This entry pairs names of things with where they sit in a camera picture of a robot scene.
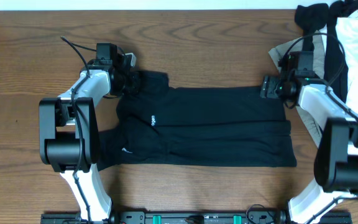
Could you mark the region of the black polo shirt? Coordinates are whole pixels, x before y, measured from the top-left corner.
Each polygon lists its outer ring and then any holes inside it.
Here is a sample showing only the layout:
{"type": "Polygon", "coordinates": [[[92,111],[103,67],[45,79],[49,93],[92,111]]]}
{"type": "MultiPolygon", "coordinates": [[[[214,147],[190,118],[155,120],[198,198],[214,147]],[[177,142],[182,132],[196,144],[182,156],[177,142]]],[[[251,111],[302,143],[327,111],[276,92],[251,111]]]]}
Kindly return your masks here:
{"type": "Polygon", "coordinates": [[[172,88],[168,75],[141,71],[123,96],[118,125],[101,131],[99,170],[119,164],[294,167],[283,103],[258,86],[172,88]]]}

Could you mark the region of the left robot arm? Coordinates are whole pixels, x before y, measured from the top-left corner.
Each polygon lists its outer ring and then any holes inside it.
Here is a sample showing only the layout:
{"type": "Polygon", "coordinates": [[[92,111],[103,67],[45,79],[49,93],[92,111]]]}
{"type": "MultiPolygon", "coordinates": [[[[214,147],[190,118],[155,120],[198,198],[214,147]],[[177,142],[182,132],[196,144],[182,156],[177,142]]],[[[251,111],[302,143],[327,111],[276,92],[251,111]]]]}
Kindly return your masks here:
{"type": "Polygon", "coordinates": [[[95,110],[108,95],[136,88],[137,78],[131,75],[135,61],[134,55],[121,62],[94,59],[69,90],[40,101],[40,158],[67,182],[80,207],[74,216],[42,215],[42,223],[114,223],[112,199],[97,166],[101,143],[95,110]]]}

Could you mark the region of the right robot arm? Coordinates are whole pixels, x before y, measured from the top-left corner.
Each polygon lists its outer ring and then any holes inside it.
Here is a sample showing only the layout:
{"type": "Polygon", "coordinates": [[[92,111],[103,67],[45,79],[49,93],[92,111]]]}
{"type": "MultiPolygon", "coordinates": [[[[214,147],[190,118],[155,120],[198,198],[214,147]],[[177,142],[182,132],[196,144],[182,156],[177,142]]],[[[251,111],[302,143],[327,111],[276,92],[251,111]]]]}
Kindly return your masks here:
{"type": "Polygon", "coordinates": [[[358,200],[358,115],[313,71],[313,53],[286,53],[279,77],[264,78],[262,98],[292,102],[307,111],[323,135],[314,160],[314,178],[284,210],[249,209],[251,223],[332,223],[329,213],[345,200],[358,200]]]}

